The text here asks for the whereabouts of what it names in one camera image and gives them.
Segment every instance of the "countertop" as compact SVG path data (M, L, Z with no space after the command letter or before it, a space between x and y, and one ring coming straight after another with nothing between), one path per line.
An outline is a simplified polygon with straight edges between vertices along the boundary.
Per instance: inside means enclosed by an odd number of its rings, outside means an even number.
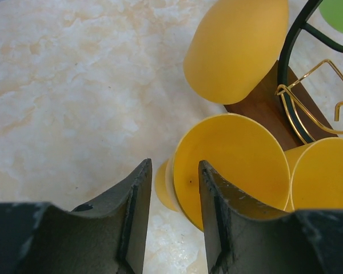
M0 202L92 199L144 158L157 168L201 119L225 112L196 95L182 61L211 0L0 2ZM290 1L290 23L304 0ZM315 12L310 22L343 43ZM300 76L343 54L304 31ZM332 122L343 84L323 68L304 81ZM341 122L332 122L343 128ZM151 194L144 273L207 273L202 232Z

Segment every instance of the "gold metal wire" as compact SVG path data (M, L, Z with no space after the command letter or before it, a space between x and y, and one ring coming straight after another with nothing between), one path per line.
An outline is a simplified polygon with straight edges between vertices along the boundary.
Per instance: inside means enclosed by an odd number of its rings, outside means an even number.
M283 96L283 93L287 92L287 94L290 96L291 101L293 102L293 107L294 107L294 111L295 114L298 117L296 108L295 108L295 104L297 104L299 106L300 109L303 110L303 112L322 130L329 132L329 133L333 133L333 134L343 134L343 130L334 130L332 128L329 128L327 126L324 126L305 106L304 104L301 103L301 101L293 94L292 92L292 88L299 84L302 80L304 80L306 77L308 77L311 73L313 73L314 71L316 71L322 64L327 63L329 64L332 69L337 73L337 75L341 78L341 80L343 81L343 74L339 71L339 69L336 67L336 65L334 65L334 63L329 60L329 59L324 59L323 61L321 61L319 64L317 64L316 66L314 66L309 72L307 72L303 77L301 77L300 79L296 80L295 82L293 82L290 86L286 86L284 84L281 84L277 87L276 89L276 95L280 95ZM340 117L340 108L343 106L343 101L340 101L339 103L336 104L335 109L334 109L334 121L338 122L339 121L339 117ZM287 115L289 116L289 121L291 123L291 125L293 126L293 128L295 129L295 132L298 133L298 130L296 129L296 126L293 124L292 119L290 118L290 114L288 112L287 106L285 106L285 111L287 113ZM310 135L310 133L307 131L307 129L305 128L305 126L302 124L301 119L298 117L298 121L301 123L302 128L306 131L306 133L312 137Z

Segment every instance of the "yellow cup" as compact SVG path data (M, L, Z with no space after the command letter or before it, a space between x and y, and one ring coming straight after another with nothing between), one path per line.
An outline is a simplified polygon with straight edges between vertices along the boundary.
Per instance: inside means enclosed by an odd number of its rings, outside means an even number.
M169 159L165 185L173 204L203 230L198 182L198 164L207 160L228 181L272 207L284 210L289 198L290 173L285 154L262 125L238 114L209 117L196 124L181 139Z
M191 88L219 104L243 100L276 62L288 15L288 0L218 0L184 59Z
M286 156L297 159L290 208L343 209L343 139L322 139L287 151Z

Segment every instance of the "dark spot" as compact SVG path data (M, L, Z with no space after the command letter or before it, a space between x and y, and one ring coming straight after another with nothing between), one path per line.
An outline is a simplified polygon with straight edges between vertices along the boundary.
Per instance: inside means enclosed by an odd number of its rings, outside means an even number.
M87 211L87 210L90 210L92 208L93 208L93 206L91 204L81 204L81 205L75 207L75 209L73 211L75 211L75 212Z

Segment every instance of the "cup rim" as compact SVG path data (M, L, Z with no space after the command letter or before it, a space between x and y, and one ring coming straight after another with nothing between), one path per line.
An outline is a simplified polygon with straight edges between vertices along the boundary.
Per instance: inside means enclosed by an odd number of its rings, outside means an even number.
M289 169L289 165L288 165L288 161L287 161L287 158L285 156L285 152L283 151L283 148L281 147L280 143L278 142L278 140L276 139L276 137L274 137L274 135L265 127L263 126L262 124L258 123L257 121L253 120L252 118L249 118L247 116L244 116L244 115L241 115L241 114L236 114L236 113L231 113L231 112L227 112L227 113L223 113L223 114L217 114L217 115L213 115L213 116L209 116L201 121L199 121L198 123L196 123L193 127L191 127L184 135L183 137L180 139L180 141L178 142L178 145L177 147L175 148L174 150L174 153L173 153L173 162L171 163L172 164L172 170L173 170L173 190L174 190L174 195L176 197L176 200L177 200L177 203L178 203L178 207L181 209L182 213L187 217L187 219L195 226L197 227L199 230L203 231L203 228L202 227L199 227L194 221L191 220L191 218L186 214L183 206L181 205L181 202L177 196L177 191L176 191L176 184L175 184L175 180L174 180L174 177L175 177L175 160L176 160L176 155L177 155L177 152L178 152L178 149L180 148L182 142L184 141L184 139L188 136L188 134L195 128L197 127L198 125L206 122L207 120L212 120L212 119L216 119L218 117L221 117L221 116L236 116L236 117L239 117L239 118L242 118L242 119L245 119L245 120L248 120L248 121L251 121L253 122L254 124L258 125L260 128L264 129L264 131L266 133L268 133L272 139L275 141L275 143L278 145L278 148L280 149L281 151L281 155L283 156L283 159L285 161L285 166L286 166L286 170L287 170L287 173L289 175L288 177L288 183L289 183L289 192L287 193L287 198L286 198L286 202L285 202L285 206L284 206L284 209L283 211L285 211L287 209L287 206L288 206L288 202L289 202L289 199L290 199L290 169Z
M343 138L340 138L339 136L338 137L327 137L327 138L323 138L323 139L320 139L318 141L315 141L313 143L311 143L304 151L303 153L300 155L300 157L298 157L296 163L295 163L295 166L293 168L293 171L292 171L292 175L291 175L291 178L290 178L290 192L289 192L289 199L290 199L290 202L291 202L291 206L292 206L292 210L295 211L295 206L294 206L294 203L293 203L293 195L292 195L292 189L293 189L293 179L294 179L294 176L295 176L295 173L296 173L296 169L301 161L301 159L306 155L306 153L311 149L313 148L314 146L316 146L317 144L319 143L322 143L322 142L326 142L326 141L329 141L329 140L339 140L340 142L343 142Z

